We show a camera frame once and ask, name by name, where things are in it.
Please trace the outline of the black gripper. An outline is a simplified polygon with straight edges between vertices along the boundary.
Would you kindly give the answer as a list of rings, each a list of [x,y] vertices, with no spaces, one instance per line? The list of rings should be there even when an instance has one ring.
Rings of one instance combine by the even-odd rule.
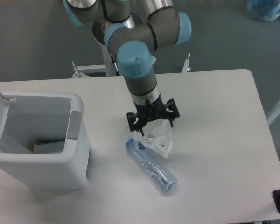
[[[151,121],[157,119],[169,120],[171,128],[174,127],[173,122],[180,117],[175,100],[172,98],[167,103],[163,104],[162,98],[158,97],[154,102],[149,101],[144,105],[135,103],[137,113],[128,112],[126,114],[129,129],[131,132],[139,132],[144,136],[143,127]]]

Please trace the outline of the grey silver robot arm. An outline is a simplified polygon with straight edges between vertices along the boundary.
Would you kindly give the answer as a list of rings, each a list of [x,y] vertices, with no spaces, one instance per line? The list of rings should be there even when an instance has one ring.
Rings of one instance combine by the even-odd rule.
[[[135,113],[126,115],[131,131],[141,133],[148,122],[173,122],[180,116],[173,99],[162,101],[151,54],[190,39],[192,26],[185,12],[176,11],[170,0],[145,0],[147,23],[129,28],[125,26],[132,15],[128,0],[65,0],[63,5],[77,25],[110,23],[103,32],[104,45],[124,77],[136,107]]]

